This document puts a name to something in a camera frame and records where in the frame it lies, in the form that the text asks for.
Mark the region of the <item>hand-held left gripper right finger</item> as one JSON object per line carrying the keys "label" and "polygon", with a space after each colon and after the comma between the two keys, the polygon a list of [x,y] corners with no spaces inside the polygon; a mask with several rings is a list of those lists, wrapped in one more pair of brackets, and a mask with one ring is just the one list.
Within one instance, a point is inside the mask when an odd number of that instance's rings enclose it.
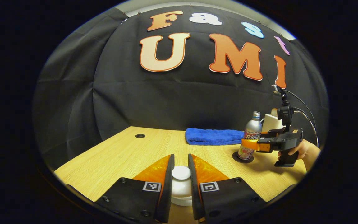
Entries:
{"label": "hand-held left gripper right finger", "polygon": [[267,206],[241,177],[228,178],[211,164],[188,154],[193,216],[200,223],[244,223]]}

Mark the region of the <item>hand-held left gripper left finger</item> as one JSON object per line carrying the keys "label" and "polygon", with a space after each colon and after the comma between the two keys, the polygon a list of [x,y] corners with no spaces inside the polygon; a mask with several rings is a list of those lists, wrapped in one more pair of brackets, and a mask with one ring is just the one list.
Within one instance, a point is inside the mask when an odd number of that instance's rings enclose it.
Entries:
{"label": "hand-held left gripper left finger", "polygon": [[133,178],[119,178],[95,205],[127,223],[167,223],[175,156],[159,159]]}

